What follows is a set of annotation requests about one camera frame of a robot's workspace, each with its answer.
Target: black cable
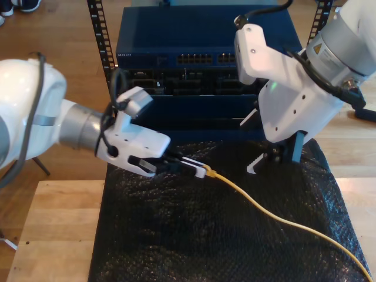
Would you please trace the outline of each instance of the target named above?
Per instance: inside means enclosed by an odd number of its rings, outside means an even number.
[[[124,72],[121,69],[115,69],[111,74],[110,81],[110,104],[107,105],[101,119],[100,119],[100,139],[103,140],[104,144],[107,147],[108,153],[116,157],[118,155],[118,149],[115,146],[112,146],[105,135],[105,131],[115,123],[115,118],[113,115],[116,115],[116,111],[125,110],[127,108],[130,99],[126,99],[122,102],[117,102],[118,96],[121,93],[124,93],[128,90],[128,82]]]
[[[111,74],[111,81],[110,81],[110,98],[111,103],[116,110],[125,110],[128,103],[127,102],[120,102],[118,103],[116,99],[118,98],[119,94],[127,91],[128,83],[124,71],[117,68]]]
[[[313,80],[318,87],[323,91],[332,94],[334,97],[339,98],[339,100],[350,104],[354,109],[362,109],[366,105],[364,97],[359,88],[357,89],[346,89],[339,86],[332,85],[326,78],[320,75],[305,59],[303,59],[299,54],[292,52],[288,48],[285,51],[292,58],[296,59],[305,70],[306,74]]]
[[[299,54],[292,52],[291,50],[287,48],[285,48],[285,50],[289,56],[291,56],[292,58],[294,58],[301,64],[301,66],[303,67],[307,75],[310,77],[310,79],[312,79],[314,83],[316,83],[317,86],[320,87],[322,90],[331,94],[333,93],[336,94],[341,91],[340,87],[333,86],[326,78],[321,76],[314,68],[312,68],[306,62],[306,60],[304,60]]]
[[[265,9],[253,10],[253,11],[246,13],[245,15],[239,15],[235,19],[235,25],[237,29],[242,29],[244,25],[246,25],[247,23],[249,24],[249,18],[251,18],[252,16],[279,12],[290,7],[292,3],[293,3],[293,0],[287,0],[287,2],[283,5],[272,6],[270,8],[265,8]]]
[[[293,3],[293,0],[287,0],[287,2],[285,4],[283,4],[283,5],[274,6],[274,7],[271,7],[271,8],[265,8],[265,9],[250,11],[250,12],[246,13],[244,16],[248,20],[251,16],[279,12],[279,11],[285,10],[288,7],[290,7],[292,3]]]
[[[41,99],[42,95],[42,88],[43,88],[43,81],[45,76],[45,57],[40,53],[36,53],[39,57],[39,79],[38,79],[38,86],[36,88],[35,97],[33,100],[33,104],[30,109],[28,121],[25,126],[25,133],[23,135],[23,141],[21,145],[21,152],[18,156],[18,160],[12,165],[10,170],[6,175],[4,175],[0,180],[0,189],[9,184],[18,173],[22,170],[23,165],[25,164],[26,154],[28,152],[29,147],[29,140],[31,134],[31,127],[33,125],[34,116],[36,113],[36,109],[38,108],[39,100]]]

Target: wooden floor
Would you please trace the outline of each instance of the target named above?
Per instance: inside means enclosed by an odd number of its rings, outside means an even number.
[[[104,0],[112,46],[116,46],[122,8],[129,0]],[[296,0],[289,9],[303,46],[315,14],[314,0]],[[41,51],[68,80],[67,99],[96,110],[109,101],[88,7],[84,0],[43,0],[32,14],[16,12],[0,28],[0,60],[27,59]],[[362,87],[368,107],[376,109],[376,80]],[[357,120],[350,107],[318,135],[335,177],[376,177],[376,125]],[[51,171],[48,180],[104,179],[106,164],[92,153],[54,146],[40,157]],[[0,229],[17,243],[40,180],[47,177],[27,162],[19,177],[0,192]],[[14,253],[0,244],[0,282],[5,281]]]

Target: cable connector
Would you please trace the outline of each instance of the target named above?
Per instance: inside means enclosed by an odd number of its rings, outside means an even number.
[[[217,177],[217,172],[215,170],[212,170],[210,166],[204,164],[203,168],[206,169],[206,176],[211,177],[211,178]]]
[[[242,29],[244,25],[248,23],[248,20],[245,16],[239,15],[235,18],[234,24],[237,29]]]

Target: wooden table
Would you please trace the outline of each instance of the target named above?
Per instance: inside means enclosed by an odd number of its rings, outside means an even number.
[[[337,179],[376,277],[376,178]],[[103,180],[39,182],[8,282],[87,282]]]

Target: warning label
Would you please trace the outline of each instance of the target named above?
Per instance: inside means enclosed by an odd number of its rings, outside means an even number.
[[[315,53],[318,54],[320,52],[320,49],[321,49],[321,43],[316,45],[316,46],[313,46],[313,49],[315,50]]]

